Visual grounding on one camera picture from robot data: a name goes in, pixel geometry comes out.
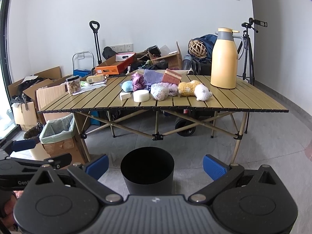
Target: person's hand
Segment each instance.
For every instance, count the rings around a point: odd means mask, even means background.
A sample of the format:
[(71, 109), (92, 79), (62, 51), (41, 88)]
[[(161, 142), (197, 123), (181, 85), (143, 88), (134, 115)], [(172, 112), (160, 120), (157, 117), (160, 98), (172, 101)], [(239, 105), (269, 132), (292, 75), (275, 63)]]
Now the person's hand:
[(16, 198), (14, 195), (11, 196), (11, 199), (4, 205), (4, 211), (7, 214), (5, 218), (2, 218), (2, 222), (5, 227), (10, 228), (15, 223), (15, 219), (13, 217), (13, 208), (16, 203)]

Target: wicker ball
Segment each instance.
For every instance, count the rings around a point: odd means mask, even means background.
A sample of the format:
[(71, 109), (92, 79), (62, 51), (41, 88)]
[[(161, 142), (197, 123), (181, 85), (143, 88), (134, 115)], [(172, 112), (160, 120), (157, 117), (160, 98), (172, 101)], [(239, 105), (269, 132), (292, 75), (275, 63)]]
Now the wicker ball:
[(196, 56), (197, 58), (206, 58), (207, 50), (200, 40), (190, 40), (188, 43), (188, 51), (190, 54)]

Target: black wheel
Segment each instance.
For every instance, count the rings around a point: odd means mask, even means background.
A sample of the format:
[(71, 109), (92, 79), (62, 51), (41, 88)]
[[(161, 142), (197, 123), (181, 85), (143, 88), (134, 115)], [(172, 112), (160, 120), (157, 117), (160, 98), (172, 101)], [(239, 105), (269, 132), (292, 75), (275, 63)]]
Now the black wheel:
[[(175, 129), (179, 129), (182, 127), (185, 127), (187, 125), (193, 124), (193, 122), (177, 117), (176, 121), (175, 121)], [(190, 136), (192, 135), (196, 130), (196, 127), (190, 128), (190, 129), (186, 129), (180, 132), (177, 132), (178, 135), (180, 136)]]

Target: jar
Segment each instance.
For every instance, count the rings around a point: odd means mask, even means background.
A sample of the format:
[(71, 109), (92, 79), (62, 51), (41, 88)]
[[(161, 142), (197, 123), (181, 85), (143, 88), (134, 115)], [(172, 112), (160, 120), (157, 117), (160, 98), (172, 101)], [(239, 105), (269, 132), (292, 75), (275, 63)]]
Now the jar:
[(79, 92), (81, 90), (79, 76), (71, 76), (66, 79), (66, 85), (69, 94)]

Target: baseboard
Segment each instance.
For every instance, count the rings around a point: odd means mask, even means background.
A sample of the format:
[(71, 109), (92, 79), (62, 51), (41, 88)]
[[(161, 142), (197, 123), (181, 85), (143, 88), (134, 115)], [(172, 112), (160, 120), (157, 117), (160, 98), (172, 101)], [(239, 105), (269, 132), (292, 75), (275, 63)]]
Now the baseboard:
[(266, 91), (268, 95), (282, 102), (287, 109), (289, 109), (302, 123), (304, 123), (310, 130), (312, 130), (312, 116), (303, 110), (300, 106), (296, 105), (294, 102), (278, 93), (277, 91), (271, 89), (270, 87), (255, 81), (255, 86), (261, 90)]

